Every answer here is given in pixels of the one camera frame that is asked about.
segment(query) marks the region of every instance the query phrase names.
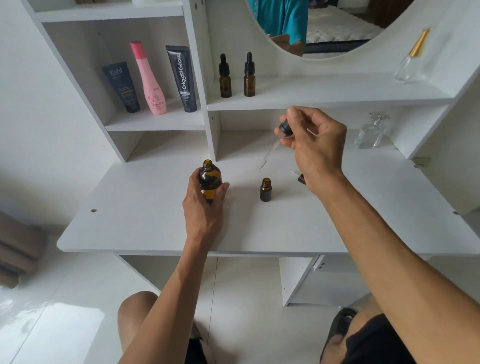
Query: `pink bottle cap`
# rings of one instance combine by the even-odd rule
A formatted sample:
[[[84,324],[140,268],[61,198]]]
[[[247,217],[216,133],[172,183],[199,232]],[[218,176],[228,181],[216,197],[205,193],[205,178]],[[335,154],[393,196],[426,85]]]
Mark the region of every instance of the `pink bottle cap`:
[[[147,58],[147,55],[145,54],[144,45],[140,40],[135,40],[133,42],[130,42],[130,45],[132,47],[132,51],[136,60],[143,60]]]

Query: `leg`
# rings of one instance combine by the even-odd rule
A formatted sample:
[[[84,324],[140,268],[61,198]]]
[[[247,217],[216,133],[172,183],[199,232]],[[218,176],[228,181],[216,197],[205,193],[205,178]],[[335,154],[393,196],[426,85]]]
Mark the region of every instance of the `leg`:
[[[158,296],[149,291],[134,293],[122,302],[118,311],[118,328],[123,352],[132,342]]]
[[[350,323],[348,333],[343,338],[339,335],[333,336],[325,347],[324,357],[321,364],[340,364],[347,354],[346,340],[357,333],[373,317],[382,314],[383,311],[372,296],[368,305],[359,311]]]

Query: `clear glass perfume bottle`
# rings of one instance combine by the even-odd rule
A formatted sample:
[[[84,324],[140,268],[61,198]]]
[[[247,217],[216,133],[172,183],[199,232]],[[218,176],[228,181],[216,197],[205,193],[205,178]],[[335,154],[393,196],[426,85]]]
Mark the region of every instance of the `clear glass perfume bottle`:
[[[421,66],[421,55],[425,48],[425,41],[430,33],[431,28],[427,27],[422,30],[420,38],[413,46],[410,53],[401,61],[397,71],[394,74],[394,78],[401,82],[419,81],[425,78],[419,70]]]
[[[384,134],[385,126],[383,120],[388,119],[388,115],[382,112],[371,112],[370,118],[373,124],[365,124],[355,139],[355,146],[359,149],[376,148],[380,144]]]

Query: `shelf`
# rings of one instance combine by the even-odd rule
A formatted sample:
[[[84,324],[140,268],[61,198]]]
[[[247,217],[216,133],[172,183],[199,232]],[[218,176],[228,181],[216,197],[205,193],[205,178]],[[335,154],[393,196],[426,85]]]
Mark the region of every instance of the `shelf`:
[[[218,80],[208,110],[284,109],[291,105],[321,108],[435,106],[453,102],[436,87],[401,84],[390,74],[344,74],[310,77],[257,78],[256,95],[243,95],[243,79],[232,79],[232,97],[221,98]]]
[[[76,5],[67,9],[37,12],[36,14],[42,23],[55,23],[82,20],[183,16],[183,7],[180,0],[164,1],[142,7],[136,7],[128,1]]]
[[[355,148],[357,133],[347,135],[344,172],[413,251],[480,253],[478,237],[411,161],[387,138],[378,149]],[[225,227],[210,254],[347,253],[322,204],[288,171],[296,168],[293,150],[280,146],[258,169],[275,139],[268,132],[222,133],[216,165],[230,189]],[[186,237],[182,200],[188,177],[206,158],[205,133],[150,133],[130,162],[108,170],[59,239],[59,248],[179,255]],[[272,180],[268,203],[259,199],[263,177]]]
[[[153,130],[205,130],[200,101],[197,111],[185,112],[179,99],[167,100],[167,113],[154,115],[147,105],[139,112],[128,113],[125,110],[115,115],[105,126],[109,132],[153,131]]]

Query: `round mirror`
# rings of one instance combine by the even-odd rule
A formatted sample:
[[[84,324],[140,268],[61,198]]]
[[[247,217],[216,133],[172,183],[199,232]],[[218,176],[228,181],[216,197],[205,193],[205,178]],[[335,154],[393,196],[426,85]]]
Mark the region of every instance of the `round mirror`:
[[[253,17],[282,49],[323,59],[379,35],[413,0],[247,0]]]

